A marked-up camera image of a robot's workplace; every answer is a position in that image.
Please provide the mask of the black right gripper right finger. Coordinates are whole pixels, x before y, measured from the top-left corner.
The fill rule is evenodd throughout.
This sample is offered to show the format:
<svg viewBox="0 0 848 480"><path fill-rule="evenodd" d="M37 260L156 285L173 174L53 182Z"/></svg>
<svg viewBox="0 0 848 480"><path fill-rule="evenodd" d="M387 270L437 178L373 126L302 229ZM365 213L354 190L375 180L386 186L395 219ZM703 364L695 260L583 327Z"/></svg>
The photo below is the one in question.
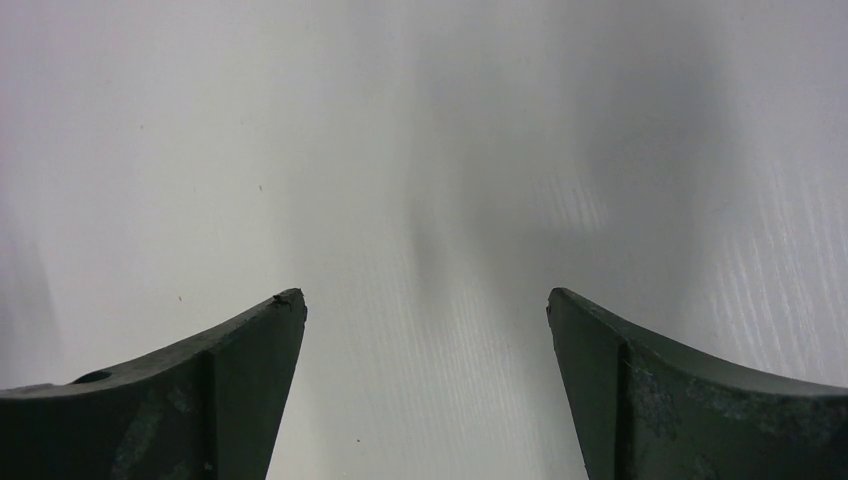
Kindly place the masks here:
<svg viewBox="0 0 848 480"><path fill-rule="evenodd" d="M565 288L547 317L592 479L843 479L847 392L744 367Z"/></svg>

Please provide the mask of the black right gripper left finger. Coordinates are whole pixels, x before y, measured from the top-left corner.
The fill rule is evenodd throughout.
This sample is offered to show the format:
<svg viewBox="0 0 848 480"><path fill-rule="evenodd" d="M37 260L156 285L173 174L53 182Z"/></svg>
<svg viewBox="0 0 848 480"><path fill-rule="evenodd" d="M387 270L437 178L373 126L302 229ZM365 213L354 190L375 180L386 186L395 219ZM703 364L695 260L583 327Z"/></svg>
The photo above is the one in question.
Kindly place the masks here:
<svg viewBox="0 0 848 480"><path fill-rule="evenodd" d="M1 394L5 479L263 479L307 319L292 288L65 385Z"/></svg>

